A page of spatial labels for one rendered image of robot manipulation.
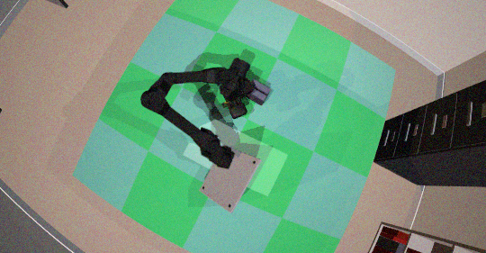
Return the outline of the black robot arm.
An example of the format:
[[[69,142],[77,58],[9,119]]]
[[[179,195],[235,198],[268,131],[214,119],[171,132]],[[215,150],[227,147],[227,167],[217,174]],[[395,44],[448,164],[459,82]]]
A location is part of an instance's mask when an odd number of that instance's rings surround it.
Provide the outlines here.
[[[250,65],[239,58],[234,58],[229,68],[207,68],[202,71],[169,72],[162,76],[141,95],[141,105],[150,111],[162,115],[169,122],[191,136],[200,148],[201,155],[217,167],[229,168],[234,152],[221,147],[220,140],[210,130],[200,130],[187,121],[180,113],[169,106],[165,99],[173,84],[187,84],[189,82],[204,82],[222,85],[220,94],[227,97],[240,91],[240,99],[251,94],[255,89],[251,81],[245,78]]]

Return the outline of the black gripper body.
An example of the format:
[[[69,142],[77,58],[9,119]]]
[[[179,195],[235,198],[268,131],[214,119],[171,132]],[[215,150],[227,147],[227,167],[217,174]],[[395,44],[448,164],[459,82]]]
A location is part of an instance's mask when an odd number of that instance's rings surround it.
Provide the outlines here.
[[[240,96],[239,93],[240,91],[238,90],[238,92],[233,96],[227,97],[224,95],[225,101],[229,102],[232,107],[229,109],[232,119],[237,119],[248,112],[246,106],[241,103],[239,98],[237,98]]]

